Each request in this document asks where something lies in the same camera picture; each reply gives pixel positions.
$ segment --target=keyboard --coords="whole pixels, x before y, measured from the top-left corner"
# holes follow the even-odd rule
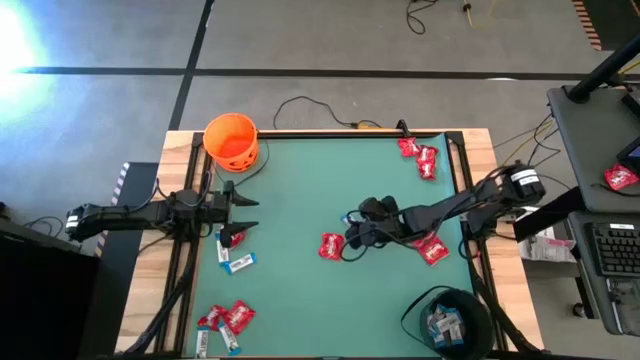
[[[640,230],[612,228],[611,224],[586,226],[599,275],[640,278]]]

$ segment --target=gray floor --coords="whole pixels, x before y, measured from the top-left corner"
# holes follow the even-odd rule
[[[472,1],[469,28],[460,1],[418,16],[427,35],[406,26],[398,0],[218,0],[200,68],[309,68],[430,71],[588,72],[607,53],[591,49],[570,0]],[[18,66],[184,67],[204,0],[0,2],[0,40]],[[0,200],[22,222],[62,217],[79,204],[108,203],[126,161],[157,161],[181,77],[13,75],[0,68]],[[180,129],[202,129],[224,112],[244,112],[271,128],[278,105],[297,95],[328,102],[345,121],[412,127],[487,127],[494,143],[536,126],[551,81],[196,77]],[[291,104],[280,128],[335,128],[322,108]],[[496,150],[504,161],[519,141]],[[562,148],[556,135],[548,146]],[[517,157],[527,159],[531,146]],[[537,159],[542,159],[541,151]],[[564,154],[540,172],[572,186]],[[545,180],[549,195],[562,187]],[[85,246],[91,250],[91,244]],[[561,354],[631,358],[640,343],[574,319],[571,279],[531,279],[547,348]]]

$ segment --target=red candy wrapper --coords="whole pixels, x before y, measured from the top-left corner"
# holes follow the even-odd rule
[[[626,167],[616,164],[611,169],[604,172],[604,178],[613,190],[620,190],[638,182],[636,174]]]
[[[431,146],[421,146],[420,153],[416,157],[420,177],[424,180],[433,181],[436,179],[436,155],[438,149]]]
[[[433,181],[436,179],[436,165],[431,163],[418,164],[420,177],[424,180]]]
[[[416,162],[418,164],[432,163],[435,166],[436,155],[438,155],[438,149],[434,148],[433,146],[422,145],[420,146],[420,152],[416,157]]]
[[[233,249],[238,244],[243,242],[246,237],[247,237],[247,231],[246,230],[231,236],[231,248]]]
[[[238,300],[223,318],[224,323],[229,326],[234,335],[240,335],[255,316],[255,310],[244,301]]]
[[[447,246],[437,235],[432,233],[420,240],[414,241],[413,245],[431,266],[437,264],[438,261],[449,255],[449,249],[447,249]]]
[[[344,246],[344,237],[340,234],[322,234],[322,246],[318,254],[329,260],[340,261],[340,252]]]
[[[416,138],[402,138],[398,140],[398,146],[402,149],[402,156],[416,156],[420,147],[416,145]]]
[[[208,327],[211,331],[219,331],[218,324],[220,323],[220,318],[223,317],[227,313],[227,309],[223,308],[220,305],[213,305],[211,310],[209,310],[209,314],[207,316],[203,316],[198,320],[198,327]]]

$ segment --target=striped warning tape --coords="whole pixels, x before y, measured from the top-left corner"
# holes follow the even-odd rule
[[[602,50],[600,37],[598,36],[596,29],[593,27],[593,23],[589,18],[589,14],[587,13],[587,8],[584,6],[584,3],[582,2],[582,0],[571,0],[571,2],[573,2],[573,6],[576,8],[578,19],[580,19],[582,28],[587,33],[587,38],[589,39],[591,47],[598,51]]]
[[[122,165],[122,169],[120,169],[120,174],[118,175],[118,180],[116,181],[116,187],[113,189],[113,195],[111,196],[111,205],[118,205],[118,197],[122,192],[122,184],[124,184],[124,178],[127,176],[127,171],[129,170],[129,163],[126,162]],[[97,257],[102,256],[102,249],[104,249],[104,244],[107,241],[108,231],[103,231],[98,235],[98,244],[96,246],[95,255]]]

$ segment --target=candy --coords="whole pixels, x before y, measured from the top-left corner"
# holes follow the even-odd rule
[[[425,180],[436,179],[436,155],[438,149],[431,146],[421,146],[420,154],[416,157],[420,177]]]
[[[227,313],[227,309],[220,305],[213,305],[206,316],[198,320],[198,327],[207,327],[213,331],[218,331],[218,322],[220,317]]]
[[[415,156],[420,152],[415,137],[398,139],[398,146],[402,150],[402,156]]]
[[[620,190],[638,182],[638,176],[626,167],[616,164],[604,172],[604,178],[613,190]]]
[[[208,344],[209,344],[209,328],[198,328],[198,336],[196,338],[196,359],[207,358]]]
[[[224,321],[221,321],[220,324],[218,324],[218,329],[220,329],[220,334],[222,334],[222,340],[224,340],[224,344],[227,347],[229,356],[240,354],[240,352],[242,352],[240,344],[238,344],[238,340],[233,335],[233,332],[231,332],[231,329],[229,329],[229,327],[224,323]]]
[[[224,322],[235,335],[240,335],[255,316],[255,310],[244,301],[238,300],[233,308],[224,315]]]
[[[436,165],[431,163],[418,164],[420,177],[424,180],[433,181],[436,179]]]
[[[449,255],[449,249],[437,235],[429,234],[422,240],[416,240],[414,246],[431,266]]]
[[[322,245],[318,255],[325,259],[340,261],[340,252],[344,246],[344,237],[340,234],[322,234]]]
[[[436,155],[438,155],[438,149],[433,146],[422,145],[418,156],[416,156],[416,162],[418,164],[433,163],[435,165]]]
[[[238,246],[238,244],[240,244],[241,242],[244,241],[244,239],[247,237],[247,231],[241,231],[235,235],[231,236],[231,248],[233,249],[234,247]]]
[[[250,253],[247,254],[243,257],[241,257],[240,259],[236,260],[236,261],[232,261],[231,263],[225,263],[224,264],[224,268],[227,270],[227,273],[229,275],[233,274],[234,272],[245,268],[255,262],[257,262],[258,260],[256,259],[256,254],[254,253]]]
[[[220,234],[216,234],[216,246],[218,247],[218,264],[220,267],[224,267],[224,264],[229,263],[229,249],[222,246],[220,242]]]

